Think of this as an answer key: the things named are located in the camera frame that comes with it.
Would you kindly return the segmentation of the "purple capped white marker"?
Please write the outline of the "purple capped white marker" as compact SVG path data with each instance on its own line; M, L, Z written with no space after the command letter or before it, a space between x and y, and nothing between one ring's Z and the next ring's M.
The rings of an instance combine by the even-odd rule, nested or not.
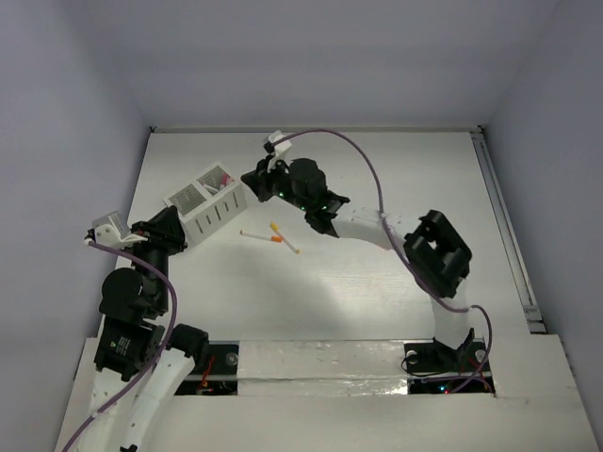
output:
M221 183L222 185L227 186L227 185L229 185L229 184L230 184L232 181L233 181L233 178L232 178L230 175L228 175L228 174L223 174L223 175L222 175L222 177L221 177L220 183Z

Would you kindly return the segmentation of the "yellow capped white marker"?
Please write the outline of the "yellow capped white marker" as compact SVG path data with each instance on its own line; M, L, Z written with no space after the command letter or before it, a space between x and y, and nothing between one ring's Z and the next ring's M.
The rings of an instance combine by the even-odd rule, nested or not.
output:
M272 222L269 227L272 229L272 231L282 240L283 243L285 243L295 254L300 254L301 250L295 246L285 235L284 233L281 231L281 229L278 227L278 225L274 222Z

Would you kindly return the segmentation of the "orange capped white marker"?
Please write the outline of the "orange capped white marker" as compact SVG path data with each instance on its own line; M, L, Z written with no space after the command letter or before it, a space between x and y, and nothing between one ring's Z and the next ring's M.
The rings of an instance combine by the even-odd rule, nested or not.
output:
M274 242L274 243L282 243L283 242L283 239L279 235L276 235L276 234L259 234L259 233L245 231L245 230L240 230L239 234L242 236L249 237L252 239L257 239L257 240L263 240L263 241Z

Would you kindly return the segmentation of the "coral capped white marker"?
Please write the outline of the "coral capped white marker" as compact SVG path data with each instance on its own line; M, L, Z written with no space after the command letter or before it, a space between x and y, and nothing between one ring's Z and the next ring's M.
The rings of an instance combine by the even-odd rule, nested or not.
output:
M204 189L206 191L211 193L213 196L220 193L224 189L224 185L217 185L217 184L202 183L202 186L204 187Z

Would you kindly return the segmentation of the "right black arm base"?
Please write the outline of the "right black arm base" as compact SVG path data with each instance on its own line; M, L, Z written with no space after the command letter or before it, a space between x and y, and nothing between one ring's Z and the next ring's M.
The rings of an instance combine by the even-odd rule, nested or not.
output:
M495 384L489 363L484 359L486 345L480 339L451 353L434 341L404 344L400 362L407 375L410 395L494 394Z

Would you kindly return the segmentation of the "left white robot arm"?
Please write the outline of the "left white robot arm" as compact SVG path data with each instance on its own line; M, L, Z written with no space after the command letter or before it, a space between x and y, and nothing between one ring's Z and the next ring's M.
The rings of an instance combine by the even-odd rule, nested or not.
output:
M129 260L101 287L101 333L87 417L65 451L145 451L178 387L208 362L206 331L176 321L169 260L186 247L175 207L127 225L117 212L93 221L87 246Z

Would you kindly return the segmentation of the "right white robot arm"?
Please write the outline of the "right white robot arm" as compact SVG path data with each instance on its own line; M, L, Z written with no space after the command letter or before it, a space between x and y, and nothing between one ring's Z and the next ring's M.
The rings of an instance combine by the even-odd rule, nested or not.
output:
M308 158L274 165L265 158L243 174L241 181L260 202L278 198L302 210L306 223L319 234L395 251L431 299L435 361L454 369L467 359L466 344L474 338L474 331L464 299L464 280L472 251L443 213L431 210L418 220L408 220L362 207L332 192L324 172Z

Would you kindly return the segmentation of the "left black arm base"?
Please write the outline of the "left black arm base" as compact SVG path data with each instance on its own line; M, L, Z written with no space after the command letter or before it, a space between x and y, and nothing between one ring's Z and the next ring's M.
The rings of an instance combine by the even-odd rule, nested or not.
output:
M238 341L212 341L207 361L180 384L177 396L236 396L239 364Z

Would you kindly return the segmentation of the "white slotted organizer box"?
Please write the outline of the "white slotted organizer box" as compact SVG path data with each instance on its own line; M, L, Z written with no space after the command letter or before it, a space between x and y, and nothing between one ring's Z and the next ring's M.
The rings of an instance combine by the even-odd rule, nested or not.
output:
M223 174L230 175L233 181L220 193L213 196L204 189L202 183L221 185ZM248 207L243 184L221 162L185 180L169 192L163 202L178 209L190 248L200 245Z

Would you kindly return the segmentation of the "aluminium rail right edge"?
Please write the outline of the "aluminium rail right edge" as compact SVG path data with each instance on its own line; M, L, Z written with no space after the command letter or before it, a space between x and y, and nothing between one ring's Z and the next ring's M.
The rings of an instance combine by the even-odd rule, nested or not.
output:
M494 164L487 147L484 130L478 127L470 133L470 137L529 331L531 334L548 334L546 322L532 290L530 277L502 195Z

